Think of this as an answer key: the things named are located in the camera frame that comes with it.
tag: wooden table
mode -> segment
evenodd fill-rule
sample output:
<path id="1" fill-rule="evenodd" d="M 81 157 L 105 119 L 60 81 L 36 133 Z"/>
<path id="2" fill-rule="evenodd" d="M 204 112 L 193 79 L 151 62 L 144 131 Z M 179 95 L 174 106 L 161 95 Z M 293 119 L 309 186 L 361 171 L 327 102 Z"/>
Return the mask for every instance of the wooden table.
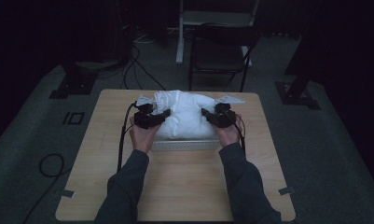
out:
<path id="1" fill-rule="evenodd" d="M 198 92 L 214 98 L 225 92 Z M 56 212 L 59 220 L 94 220 L 106 196 L 108 178 L 117 170 L 121 126 L 128 106 L 140 94 L 153 97 L 154 91 L 102 91 L 90 119 L 66 190 L 73 198 L 62 197 Z M 229 93 L 245 104 L 231 105 L 242 114 L 246 129 L 247 160 L 259 169 L 265 194 L 282 220 L 295 218 L 282 168 L 259 97 L 254 93 Z M 140 221 L 231 221 L 223 167 L 218 150 L 150 151 L 145 186 L 138 205 Z M 132 152 L 125 137 L 123 163 Z"/>

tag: black curtain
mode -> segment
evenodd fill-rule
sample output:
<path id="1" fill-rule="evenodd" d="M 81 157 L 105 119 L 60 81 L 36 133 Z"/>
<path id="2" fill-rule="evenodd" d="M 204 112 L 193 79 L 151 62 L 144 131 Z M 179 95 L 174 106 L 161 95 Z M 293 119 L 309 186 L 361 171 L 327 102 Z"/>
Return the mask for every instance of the black curtain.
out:
<path id="1" fill-rule="evenodd" d="M 97 10 L 99 3 L 108 6 L 106 14 L 114 10 L 104 1 L 0 0 L 0 136 L 53 67 L 64 61 L 101 62 L 114 53 L 116 25 L 102 24 L 101 33 L 108 27 L 103 38 L 92 29 L 93 21 L 106 18 Z"/>
<path id="2" fill-rule="evenodd" d="M 256 24 L 266 35 L 300 37 L 312 20 L 320 0 L 261 0 Z"/>
<path id="3" fill-rule="evenodd" d="M 374 1 L 323 1 L 286 74 L 326 88 L 374 177 Z"/>

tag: human hand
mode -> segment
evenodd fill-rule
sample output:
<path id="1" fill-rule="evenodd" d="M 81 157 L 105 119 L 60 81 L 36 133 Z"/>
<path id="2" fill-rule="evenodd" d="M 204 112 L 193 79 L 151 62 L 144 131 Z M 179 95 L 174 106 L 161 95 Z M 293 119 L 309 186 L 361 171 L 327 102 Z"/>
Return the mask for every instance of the human hand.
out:
<path id="1" fill-rule="evenodd" d="M 240 114 L 236 115 L 236 125 L 242 132 L 241 117 L 242 116 Z M 234 125 L 230 125 L 227 128 L 218 128 L 214 125 L 213 127 L 216 130 L 216 133 L 218 134 L 219 143 L 222 147 L 225 147 L 232 143 L 238 143 L 240 141 L 240 134 Z"/>
<path id="2" fill-rule="evenodd" d="M 157 133 L 160 124 L 152 128 L 143 129 L 137 125 L 134 125 L 134 117 L 131 117 L 129 121 L 132 125 L 129 135 L 132 139 L 133 148 L 143 151 L 144 153 L 148 153 L 148 151 L 152 148 L 155 134 Z"/>

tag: white towel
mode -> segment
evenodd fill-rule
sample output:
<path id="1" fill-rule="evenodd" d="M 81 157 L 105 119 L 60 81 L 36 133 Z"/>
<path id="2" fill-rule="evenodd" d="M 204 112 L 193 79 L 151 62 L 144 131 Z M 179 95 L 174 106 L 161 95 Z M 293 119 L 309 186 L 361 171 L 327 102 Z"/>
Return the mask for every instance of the white towel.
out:
<path id="1" fill-rule="evenodd" d="M 206 118 L 201 115 L 205 108 L 214 113 L 215 99 L 190 92 L 159 91 L 155 93 L 157 109 L 160 114 L 171 109 L 172 114 L 163 122 L 157 137 L 169 139 L 208 139 L 215 131 Z"/>

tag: black cable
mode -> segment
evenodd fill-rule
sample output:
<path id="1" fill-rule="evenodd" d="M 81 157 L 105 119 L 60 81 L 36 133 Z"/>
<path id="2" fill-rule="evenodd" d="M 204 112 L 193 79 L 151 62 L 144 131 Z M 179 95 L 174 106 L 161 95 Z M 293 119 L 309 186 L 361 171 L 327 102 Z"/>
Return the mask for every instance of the black cable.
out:
<path id="1" fill-rule="evenodd" d="M 122 82 L 120 83 L 120 86 L 119 86 L 120 90 L 122 90 L 123 83 L 125 82 L 125 73 L 126 73 L 125 70 L 122 70 Z"/>
<path id="2" fill-rule="evenodd" d="M 138 78 L 137 78 L 136 66 L 134 66 L 133 69 L 134 69 L 134 79 L 136 80 L 136 83 L 138 87 L 140 88 L 140 90 L 142 90 L 143 88 L 141 87 L 140 82 L 138 81 Z"/>
<path id="3" fill-rule="evenodd" d="M 140 55 L 140 50 L 137 47 L 135 47 L 134 45 L 132 45 L 132 47 L 135 48 Z M 131 57 L 132 57 L 133 61 L 136 62 L 150 78 L 152 78 L 152 80 L 154 80 L 164 91 L 166 91 L 166 89 L 151 74 L 149 74 L 145 70 L 145 68 L 137 61 L 137 58 L 135 59 L 135 58 L 133 58 L 133 56 L 131 56 Z"/>
<path id="4" fill-rule="evenodd" d="M 118 70 L 121 68 L 125 68 L 125 66 L 129 63 L 129 58 L 120 58 L 118 59 L 117 63 L 109 64 L 105 67 L 96 68 L 96 69 L 89 69 L 93 73 L 102 73 L 102 72 L 108 72 L 113 70 Z"/>
<path id="5" fill-rule="evenodd" d="M 108 79 L 108 78 L 110 78 L 110 77 L 114 77 L 114 76 L 116 76 L 117 74 L 123 72 L 124 69 L 125 69 L 125 68 L 122 67 L 119 71 L 115 72 L 114 74 L 109 75 L 109 76 L 107 76 L 107 77 L 97 77 L 96 80 L 102 80 L 102 79 Z"/>
<path id="6" fill-rule="evenodd" d="M 122 81 L 122 83 L 120 83 L 120 89 L 122 89 L 122 85 L 123 85 L 123 83 L 125 83 L 125 88 L 126 88 L 126 90 L 129 89 L 128 84 L 126 83 L 126 76 L 128 75 L 129 69 L 131 69 L 132 66 L 133 66 L 133 68 L 134 68 L 134 75 L 136 74 L 134 63 L 136 62 L 136 60 L 137 60 L 139 57 L 140 57 L 140 50 L 137 49 L 137 56 L 135 57 L 135 59 L 133 58 L 133 60 L 132 60 L 131 63 L 129 64 L 128 68 L 127 68 L 126 71 L 123 73 L 123 81 Z"/>
<path id="7" fill-rule="evenodd" d="M 125 120 L 123 121 L 123 126 L 122 126 L 122 131 L 121 131 L 121 134 L 120 134 L 120 141 L 119 141 L 119 153 L 118 153 L 118 167 L 117 167 L 117 172 L 120 171 L 120 168 L 122 166 L 123 142 L 125 140 L 125 134 L 127 132 L 127 130 L 126 130 L 126 124 L 128 123 L 129 112 L 131 112 L 131 109 L 132 109 L 132 107 L 135 106 L 135 104 L 136 103 L 133 103 L 133 104 L 129 105 L 129 108 L 126 111 Z"/>
<path id="8" fill-rule="evenodd" d="M 43 169 L 42 169 L 42 164 L 44 163 L 44 161 L 49 158 L 49 157 L 53 157 L 53 156 L 56 156 L 58 158 L 61 159 L 61 167 L 58 171 L 58 173 L 56 175 L 48 175 L 46 174 Z M 50 189 L 52 189 L 52 187 L 56 184 L 56 182 L 59 180 L 59 178 L 62 176 L 62 175 L 65 175 L 67 173 L 69 173 L 71 171 L 71 168 L 67 169 L 67 170 L 63 170 L 64 169 L 64 158 L 62 157 L 61 154 L 57 154 L 57 153 L 53 153 L 53 154 L 49 154 L 47 156 L 45 156 L 43 159 L 41 159 L 40 163 L 39 163 L 39 172 L 41 173 L 41 175 L 45 176 L 45 177 L 55 177 L 55 179 L 53 179 L 52 183 L 50 184 L 50 186 L 47 188 L 47 190 L 45 190 L 45 192 L 41 195 L 41 197 L 35 202 L 35 205 L 33 205 L 33 207 L 30 209 L 29 213 L 27 214 L 26 218 L 23 220 L 23 224 L 27 222 L 27 220 L 29 219 L 30 215 L 33 213 L 33 211 L 36 209 L 36 207 L 41 203 L 41 201 L 44 199 L 44 197 L 48 194 L 48 192 L 50 191 Z"/>
<path id="9" fill-rule="evenodd" d="M 129 131 L 129 129 L 133 126 L 134 124 L 132 124 L 131 126 L 129 126 L 129 128 L 126 130 L 126 132 L 128 132 Z"/>
<path id="10" fill-rule="evenodd" d="M 228 117 L 229 119 L 231 119 L 231 117 L 230 117 L 230 115 L 228 114 L 227 111 L 222 110 L 222 112 L 223 112 L 224 114 L 226 114 L 227 117 Z M 236 124 L 236 120 L 233 122 L 233 125 L 235 126 L 237 132 L 239 133 L 239 136 L 240 136 L 240 142 L 241 142 L 241 145 L 242 145 L 242 151 L 244 152 L 244 155 L 245 155 L 245 140 L 244 140 L 244 138 L 245 138 L 245 125 L 244 125 L 244 121 L 242 120 L 242 117 L 240 117 L 240 116 L 237 115 L 237 114 L 236 114 L 236 116 L 239 117 L 240 121 L 242 122 L 242 129 L 243 129 L 243 131 L 244 131 L 244 135 L 242 134 L 242 131 L 240 130 L 240 128 L 237 126 L 237 124 Z"/>

